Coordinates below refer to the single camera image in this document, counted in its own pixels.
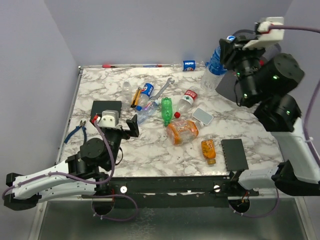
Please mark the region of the blue label water bottle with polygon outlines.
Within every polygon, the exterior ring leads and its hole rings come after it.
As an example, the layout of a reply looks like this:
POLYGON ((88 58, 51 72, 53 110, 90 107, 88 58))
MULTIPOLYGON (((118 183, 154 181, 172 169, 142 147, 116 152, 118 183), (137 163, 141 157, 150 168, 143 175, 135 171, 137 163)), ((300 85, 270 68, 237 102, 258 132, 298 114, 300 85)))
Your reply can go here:
POLYGON ((218 45, 205 68, 200 87, 209 95, 216 90, 221 81, 232 83, 236 81, 236 77, 234 72, 227 70, 221 63, 221 47, 218 45))

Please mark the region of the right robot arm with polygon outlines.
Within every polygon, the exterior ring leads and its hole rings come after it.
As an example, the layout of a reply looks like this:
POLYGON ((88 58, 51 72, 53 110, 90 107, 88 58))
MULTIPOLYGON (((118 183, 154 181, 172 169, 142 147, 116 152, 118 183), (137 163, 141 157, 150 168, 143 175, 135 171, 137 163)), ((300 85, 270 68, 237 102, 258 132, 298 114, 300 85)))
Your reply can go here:
POLYGON ((242 93, 240 106, 256 108, 254 116, 276 139, 283 161, 273 168, 244 170, 230 182, 229 189, 236 196, 256 188, 277 188, 290 196, 318 196, 319 155, 311 148, 307 118, 290 95, 305 73, 288 53, 280 52, 261 63, 266 48, 249 48, 249 42, 243 35, 220 39, 220 63, 235 73, 242 93))

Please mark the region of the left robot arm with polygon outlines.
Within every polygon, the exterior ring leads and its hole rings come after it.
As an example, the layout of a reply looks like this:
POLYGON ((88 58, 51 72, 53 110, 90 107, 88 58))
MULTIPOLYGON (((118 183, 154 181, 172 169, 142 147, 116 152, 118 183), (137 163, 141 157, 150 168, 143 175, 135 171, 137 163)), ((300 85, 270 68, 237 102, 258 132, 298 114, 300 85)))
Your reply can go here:
POLYGON ((121 151, 121 141, 137 138, 140 134, 137 115, 126 120, 128 129, 123 129, 118 120, 118 114, 112 111, 97 114, 91 123, 100 137, 87 140, 76 154, 34 174, 7 174, 8 188, 2 193, 4 206, 23 211, 59 197, 114 198, 110 181, 121 151))

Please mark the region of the grey mesh waste bin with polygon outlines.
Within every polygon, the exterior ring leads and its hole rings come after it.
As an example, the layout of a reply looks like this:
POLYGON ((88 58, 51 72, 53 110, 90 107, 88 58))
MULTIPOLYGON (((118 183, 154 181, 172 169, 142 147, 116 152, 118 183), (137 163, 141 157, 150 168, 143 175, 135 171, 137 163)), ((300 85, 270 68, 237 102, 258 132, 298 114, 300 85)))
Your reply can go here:
MULTIPOLYGON (((255 33, 253 30, 250 29, 240 29, 237 30, 232 34, 234 37, 238 36, 245 36, 247 39, 252 39, 255 37, 255 33)), ((260 60, 263 60, 266 64, 268 61, 270 61, 273 57, 278 55, 282 51, 282 48, 279 43, 276 43, 275 45, 269 46, 265 53, 260 57, 260 60)), ((236 76, 235 73, 232 71, 228 71, 224 77, 221 79, 219 85, 215 89, 217 93, 219 93, 221 96, 225 97, 226 99, 236 102, 236 95, 234 93, 234 85, 236 83, 236 76)))

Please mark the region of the clear empty bottle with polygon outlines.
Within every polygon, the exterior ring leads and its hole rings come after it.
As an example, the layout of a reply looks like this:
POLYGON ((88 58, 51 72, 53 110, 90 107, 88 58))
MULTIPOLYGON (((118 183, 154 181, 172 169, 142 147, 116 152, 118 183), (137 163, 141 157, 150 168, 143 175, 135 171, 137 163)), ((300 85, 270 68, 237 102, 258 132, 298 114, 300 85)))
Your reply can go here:
POLYGON ((128 81, 125 81, 122 86, 123 104, 130 107, 132 101, 132 86, 128 81))

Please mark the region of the silver open-end wrench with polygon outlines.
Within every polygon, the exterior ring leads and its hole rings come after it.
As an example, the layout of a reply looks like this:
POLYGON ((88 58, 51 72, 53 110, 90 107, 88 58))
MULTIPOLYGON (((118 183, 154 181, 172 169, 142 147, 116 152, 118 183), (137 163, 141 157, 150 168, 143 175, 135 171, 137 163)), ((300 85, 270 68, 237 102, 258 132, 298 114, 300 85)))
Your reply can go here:
POLYGON ((167 89, 167 87, 173 84, 174 82, 175 80, 172 77, 169 77, 164 86, 158 91, 156 95, 152 96, 150 100, 157 100, 161 96, 161 94, 167 89))

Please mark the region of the black box left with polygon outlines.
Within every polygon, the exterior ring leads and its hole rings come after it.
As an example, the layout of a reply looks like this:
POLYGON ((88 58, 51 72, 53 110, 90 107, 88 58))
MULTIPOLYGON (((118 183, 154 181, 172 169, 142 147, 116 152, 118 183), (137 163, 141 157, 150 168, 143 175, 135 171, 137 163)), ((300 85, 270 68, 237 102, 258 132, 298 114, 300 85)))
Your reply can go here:
POLYGON ((117 111, 118 117, 121 117, 122 102, 120 100, 94 100, 92 102, 90 120, 96 115, 101 116, 103 111, 117 111))

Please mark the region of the green plastic bottle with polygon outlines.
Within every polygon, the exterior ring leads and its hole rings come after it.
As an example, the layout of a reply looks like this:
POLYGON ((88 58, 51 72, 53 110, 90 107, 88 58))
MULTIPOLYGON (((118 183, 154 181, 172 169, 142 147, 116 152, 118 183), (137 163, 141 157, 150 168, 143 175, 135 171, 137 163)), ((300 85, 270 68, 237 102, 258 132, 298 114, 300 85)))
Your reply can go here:
POLYGON ((172 99, 169 97, 164 97, 161 100, 161 117, 164 126, 167 127, 173 117, 172 99))

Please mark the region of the Pepsi bottle at back edge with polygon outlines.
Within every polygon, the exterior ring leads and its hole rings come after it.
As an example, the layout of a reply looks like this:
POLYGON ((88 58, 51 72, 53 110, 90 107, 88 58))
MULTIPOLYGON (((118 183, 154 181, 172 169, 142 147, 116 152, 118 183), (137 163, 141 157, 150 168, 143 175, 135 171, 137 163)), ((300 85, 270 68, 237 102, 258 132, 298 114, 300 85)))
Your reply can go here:
POLYGON ((171 67, 176 71, 192 72, 208 66, 207 61, 184 60, 182 63, 174 63, 171 67))

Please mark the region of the large orange label bottle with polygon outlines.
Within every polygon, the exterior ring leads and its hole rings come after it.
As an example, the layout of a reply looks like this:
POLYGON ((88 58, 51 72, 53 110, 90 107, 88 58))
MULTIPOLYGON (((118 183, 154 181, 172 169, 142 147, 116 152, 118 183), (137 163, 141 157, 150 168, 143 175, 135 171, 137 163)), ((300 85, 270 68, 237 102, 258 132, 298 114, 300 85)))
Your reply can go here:
POLYGON ((196 139, 204 124, 199 121, 178 120, 166 127, 166 133, 174 146, 183 145, 196 139))

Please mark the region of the red green label water bottle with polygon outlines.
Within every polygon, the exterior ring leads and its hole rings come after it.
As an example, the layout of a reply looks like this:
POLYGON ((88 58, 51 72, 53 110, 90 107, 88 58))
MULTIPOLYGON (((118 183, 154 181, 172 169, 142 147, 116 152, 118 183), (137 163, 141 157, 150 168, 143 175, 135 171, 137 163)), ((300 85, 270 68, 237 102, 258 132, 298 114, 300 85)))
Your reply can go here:
POLYGON ((178 119, 185 114, 198 98, 199 89, 195 86, 189 87, 179 100, 173 116, 178 119))

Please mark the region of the small orange juice bottle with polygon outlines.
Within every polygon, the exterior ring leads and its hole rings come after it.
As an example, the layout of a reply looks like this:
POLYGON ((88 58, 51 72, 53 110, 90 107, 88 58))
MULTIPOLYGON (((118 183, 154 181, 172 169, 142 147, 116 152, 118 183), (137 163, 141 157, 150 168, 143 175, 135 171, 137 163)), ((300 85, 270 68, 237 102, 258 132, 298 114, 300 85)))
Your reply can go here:
POLYGON ((216 163, 216 151, 212 139, 203 140, 201 142, 201 151, 208 165, 214 165, 216 163))

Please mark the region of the black notebook right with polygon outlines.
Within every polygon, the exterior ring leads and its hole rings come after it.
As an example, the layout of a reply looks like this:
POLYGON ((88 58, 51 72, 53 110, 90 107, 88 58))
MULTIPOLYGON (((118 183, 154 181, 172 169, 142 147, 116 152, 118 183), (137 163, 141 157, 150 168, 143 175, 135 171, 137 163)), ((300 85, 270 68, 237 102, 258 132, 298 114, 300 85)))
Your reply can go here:
POLYGON ((226 170, 244 171, 248 170, 248 162, 241 139, 223 139, 221 141, 226 170))

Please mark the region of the blue handled screwdriver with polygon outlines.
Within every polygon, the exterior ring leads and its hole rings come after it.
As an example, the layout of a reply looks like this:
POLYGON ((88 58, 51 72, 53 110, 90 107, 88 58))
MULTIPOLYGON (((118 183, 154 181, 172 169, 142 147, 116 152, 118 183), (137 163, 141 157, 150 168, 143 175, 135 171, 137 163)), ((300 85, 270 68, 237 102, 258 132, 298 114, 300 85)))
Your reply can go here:
POLYGON ((143 68, 162 68, 164 65, 162 64, 143 64, 143 68))

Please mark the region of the red handled screwdriver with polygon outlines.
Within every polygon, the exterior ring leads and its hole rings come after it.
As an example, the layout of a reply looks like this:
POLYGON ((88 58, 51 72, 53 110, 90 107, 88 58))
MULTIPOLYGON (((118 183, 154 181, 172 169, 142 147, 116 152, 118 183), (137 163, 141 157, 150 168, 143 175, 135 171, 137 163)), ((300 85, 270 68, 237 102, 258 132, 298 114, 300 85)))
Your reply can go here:
POLYGON ((119 66, 110 65, 110 64, 103 64, 102 68, 104 68, 104 69, 113 69, 113 68, 119 68, 119 66))

